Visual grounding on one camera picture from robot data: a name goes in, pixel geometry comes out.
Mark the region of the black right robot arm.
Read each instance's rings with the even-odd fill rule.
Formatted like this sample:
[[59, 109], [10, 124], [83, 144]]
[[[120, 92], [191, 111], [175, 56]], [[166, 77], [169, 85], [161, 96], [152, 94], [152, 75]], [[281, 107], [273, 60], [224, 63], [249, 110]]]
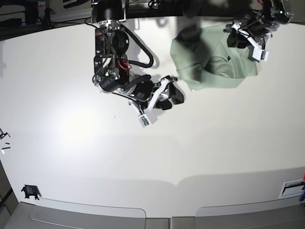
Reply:
[[[159, 82], [149, 74], [139, 75], [132, 66], [151, 68], [152, 53], [123, 23], [126, 21], [129, 1], [93, 0], [91, 23], [95, 28], [95, 57], [93, 84], [102, 92], [128, 99], [140, 117], [153, 109], [169, 110], [184, 103], [183, 93], [174, 86], [176, 77], [166, 76]], [[126, 53], [130, 40], [148, 56], [148, 63], [130, 60]]]

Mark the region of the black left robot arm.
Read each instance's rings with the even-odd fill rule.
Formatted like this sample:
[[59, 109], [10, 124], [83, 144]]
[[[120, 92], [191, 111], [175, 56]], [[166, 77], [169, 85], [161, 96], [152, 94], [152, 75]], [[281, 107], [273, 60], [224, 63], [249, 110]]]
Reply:
[[289, 0], [260, 0], [259, 3], [260, 10], [253, 10], [226, 25], [224, 31], [229, 33], [229, 47], [243, 49], [257, 45], [265, 49], [272, 32], [290, 23], [293, 13]]

